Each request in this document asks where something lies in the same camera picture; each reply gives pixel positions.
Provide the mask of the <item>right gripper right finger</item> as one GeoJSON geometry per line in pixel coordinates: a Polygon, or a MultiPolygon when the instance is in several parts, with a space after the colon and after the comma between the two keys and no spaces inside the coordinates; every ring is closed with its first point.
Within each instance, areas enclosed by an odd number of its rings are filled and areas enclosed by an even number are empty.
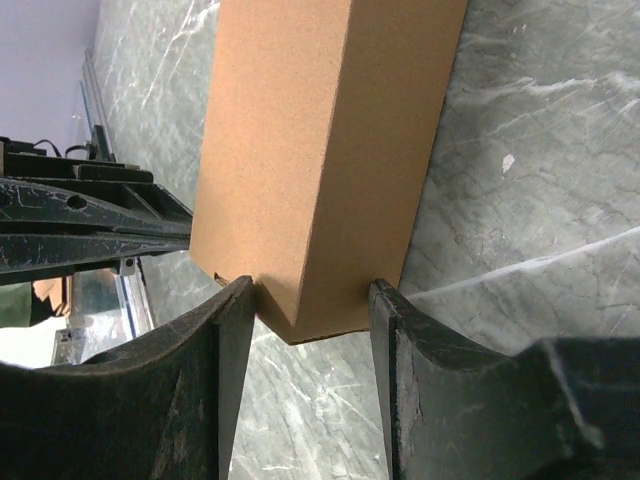
{"type": "Polygon", "coordinates": [[[509,356],[369,289],[393,479],[635,479],[639,342],[550,338],[509,356]]]}

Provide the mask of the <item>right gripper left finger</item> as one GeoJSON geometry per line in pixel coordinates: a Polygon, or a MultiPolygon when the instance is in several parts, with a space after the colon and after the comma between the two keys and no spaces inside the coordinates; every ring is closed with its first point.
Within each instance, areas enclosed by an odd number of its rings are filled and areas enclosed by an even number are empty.
{"type": "Polygon", "coordinates": [[[1,368],[5,479],[224,479],[255,318],[242,276],[79,365],[1,368]]]}

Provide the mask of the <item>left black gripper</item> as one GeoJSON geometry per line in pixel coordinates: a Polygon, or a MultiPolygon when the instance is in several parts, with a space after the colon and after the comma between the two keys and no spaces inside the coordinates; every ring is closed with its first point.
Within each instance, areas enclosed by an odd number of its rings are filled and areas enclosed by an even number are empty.
{"type": "MultiPolygon", "coordinates": [[[[42,183],[1,180],[3,222],[86,225],[151,235],[191,232],[191,211],[162,186],[152,184],[151,172],[133,165],[48,156],[35,144],[2,137],[1,176],[46,179],[42,183]]],[[[186,250],[189,244],[189,238],[130,234],[3,234],[1,283],[111,268],[129,258],[186,250]]]]}

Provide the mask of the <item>brown cardboard box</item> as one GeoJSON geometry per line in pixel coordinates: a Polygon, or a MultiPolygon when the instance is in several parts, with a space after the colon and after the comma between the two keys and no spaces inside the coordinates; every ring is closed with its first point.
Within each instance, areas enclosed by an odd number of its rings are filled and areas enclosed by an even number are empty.
{"type": "Polygon", "coordinates": [[[466,8],[221,4],[190,254],[285,342],[366,330],[399,281],[466,8]]]}

